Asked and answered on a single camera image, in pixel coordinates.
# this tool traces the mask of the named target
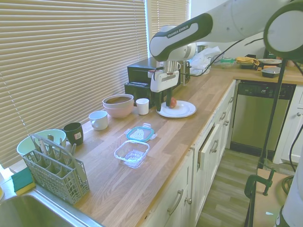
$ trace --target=dishwasher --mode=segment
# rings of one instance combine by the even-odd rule
[[[260,156],[272,105],[275,83],[242,81],[238,86],[230,149]],[[268,138],[268,158],[273,159],[295,85],[282,84]]]

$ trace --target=sink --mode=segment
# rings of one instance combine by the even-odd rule
[[[13,197],[1,203],[0,220],[6,220],[1,222],[3,226],[73,226],[31,195]]]
[[[103,227],[39,185],[21,196],[12,180],[1,186],[0,227]]]

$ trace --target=apple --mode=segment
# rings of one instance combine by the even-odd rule
[[[177,101],[174,97],[172,97],[171,100],[170,100],[170,106],[169,107],[170,108],[175,108],[176,105],[177,105]]]

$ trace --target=black cup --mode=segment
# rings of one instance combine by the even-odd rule
[[[83,129],[81,123],[74,122],[67,124],[63,128],[63,131],[65,132],[70,144],[73,145],[75,143],[76,145],[80,145],[83,143]]]

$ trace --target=window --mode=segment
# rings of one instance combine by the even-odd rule
[[[0,2],[0,162],[27,135],[86,122],[147,58],[143,0]]]
[[[151,37],[164,25],[179,25],[190,19],[190,0],[147,0]]]

